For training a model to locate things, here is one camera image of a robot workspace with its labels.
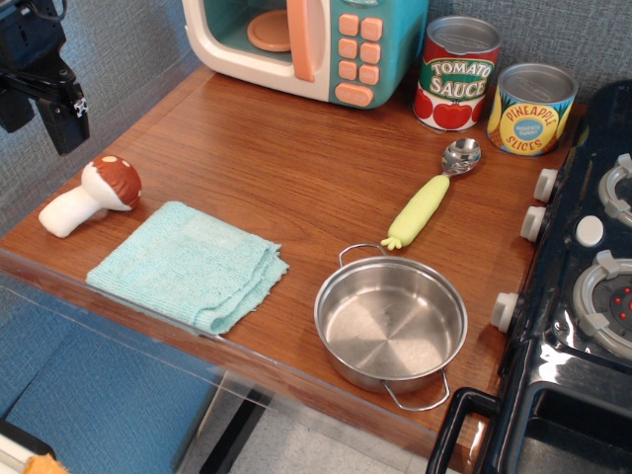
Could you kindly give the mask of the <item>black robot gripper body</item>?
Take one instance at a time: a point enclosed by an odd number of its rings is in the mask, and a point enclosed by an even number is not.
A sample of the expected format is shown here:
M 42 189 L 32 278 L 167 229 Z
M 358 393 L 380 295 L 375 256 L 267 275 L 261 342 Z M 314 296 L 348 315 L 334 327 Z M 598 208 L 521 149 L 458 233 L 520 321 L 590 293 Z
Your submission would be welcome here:
M 80 107 L 84 96 L 76 75 L 62 59 L 66 43 L 61 22 L 66 1 L 1 3 L 1 86 L 30 99 Z

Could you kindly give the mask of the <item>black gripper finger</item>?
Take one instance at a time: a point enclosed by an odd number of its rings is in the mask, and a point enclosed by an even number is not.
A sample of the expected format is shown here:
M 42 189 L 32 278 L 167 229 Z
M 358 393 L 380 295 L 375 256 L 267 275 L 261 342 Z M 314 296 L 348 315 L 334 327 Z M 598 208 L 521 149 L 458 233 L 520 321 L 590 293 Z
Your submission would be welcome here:
M 30 99 L 21 92 L 12 89 L 2 89 L 0 95 L 0 122 L 1 127 L 13 133 L 35 116 Z
M 59 155 L 71 153 L 90 138 L 88 104 L 84 97 L 69 103 L 38 99 L 37 108 Z

